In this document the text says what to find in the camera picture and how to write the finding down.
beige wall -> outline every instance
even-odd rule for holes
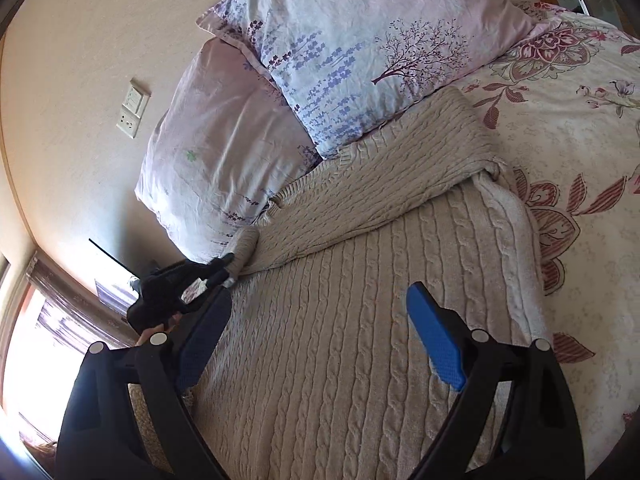
[[[9,26],[0,118],[15,187],[38,245],[88,288],[90,237],[133,267],[180,258],[133,189],[208,37],[194,20],[216,1],[26,0]],[[131,78],[152,93],[134,140],[115,126]]]
[[[0,61],[4,38],[0,39]],[[2,123],[0,122],[0,152],[2,152]],[[22,222],[20,212],[14,201],[4,164],[0,160],[0,252],[9,261],[11,267],[0,288],[0,319],[19,282],[24,269],[35,250],[27,227]]]

beige cable knit blanket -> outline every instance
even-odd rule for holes
[[[508,174],[445,88],[274,197],[257,244],[237,235],[250,259],[194,406],[232,480],[410,475],[454,399],[408,320],[412,282],[497,340],[548,337]]]

pillow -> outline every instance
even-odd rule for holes
[[[222,0],[198,24],[273,77],[324,158],[534,26],[507,0]]]
[[[187,258],[206,262],[318,160],[280,91],[213,39],[149,140],[136,196]]]

bed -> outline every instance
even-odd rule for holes
[[[402,311],[402,292],[415,280],[497,338],[552,341],[588,472],[619,439],[640,404],[632,358],[640,354],[640,42],[551,4],[520,7],[535,24],[526,38],[404,114],[371,121],[370,134],[335,152],[313,138],[329,160],[271,194],[254,226],[229,232],[227,248],[245,264],[237,308],[197,387],[193,416],[232,478],[408,475],[454,399]],[[268,64],[256,60],[260,48],[242,44],[226,18],[213,25],[223,27],[216,34],[284,88],[282,74],[261,72]],[[446,103],[456,103],[455,114]],[[468,121],[438,137],[446,129],[440,116]],[[457,136],[476,124],[489,136],[478,133],[476,151],[458,158],[445,150],[457,168],[451,174],[421,181],[429,171],[409,178],[392,164],[411,151],[422,153],[415,164],[436,168],[423,144],[464,145]],[[412,136],[422,137],[409,150]],[[394,188],[399,201],[375,209],[354,174],[377,196],[390,189],[376,188],[381,174],[403,182]],[[417,181],[414,190],[406,184]],[[370,209],[361,206],[354,220],[351,203],[362,197]],[[495,272],[484,275],[486,268]],[[499,407],[497,399],[476,465]]]
[[[545,308],[588,470],[640,404],[640,41],[549,4],[554,30],[455,83],[538,221]]]

red flower pattern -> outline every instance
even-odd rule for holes
[[[503,79],[514,83],[550,77],[586,65],[607,39],[604,30],[579,23],[562,22],[555,30],[508,50],[490,67]]]
[[[636,414],[636,412],[623,413],[622,414],[622,420],[625,423],[625,427],[627,427],[629,424],[631,424],[631,420],[634,418],[635,414]]]
[[[628,190],[631,194],[640,195],[640,164],[638,164],[634,174],[629,179]]]
[[[640,50],[640,44],[631,44],[625,45],[620,49],[620,56],[624,56],[625,54],[632,54]]]
[[[561,364],[574,364],[591,359],[595,352],[581,344],[575,337],[558,332],[554,334],[554,354]]]
[[[548,296],[564,284],[564,265],[559,257],[580,235],[580,226],[575,217],[611,209],[622,197],[627,179],[625,176],[619,178],[601,192],[590,206],[579,212],[587,197],[582,174],[576,176],[571,184],[565,208],[558,207],[561,191],[556,184],[548,180],[529,184],[529,177],[523,168],[516,168],[514,174],[518,196],[538,222],[544,292]]]
[[[489,92],[500,90],[499,94],[492,97],[487,97],[485,99],[480,99],[476,104],[474,104],[474,108],[478,108],[487,103],[491,103],[491,105],[489,106],[489,109],[484,115],[484,119],[482,120],[482,122],[484,122],[484,126],[489,128],[490,130],[495,130],[496,126],[498,125],[500,110],[498,110],[498,107],[496,105],[500,102],[500,99],[502,99],[503,95],[506,95],[507,99],[512,103],[527,102],[527,100],[524,98],[521,92],[517,92],[511,89],[511,87],[513,86],[514,86],[513,84],[507,85],[504,83],[490,83],[482,87],[483,90],[487,90]],[[524,92],[529,90],[529,88],[526,86],[518,86],[518,90],[522,90]]]

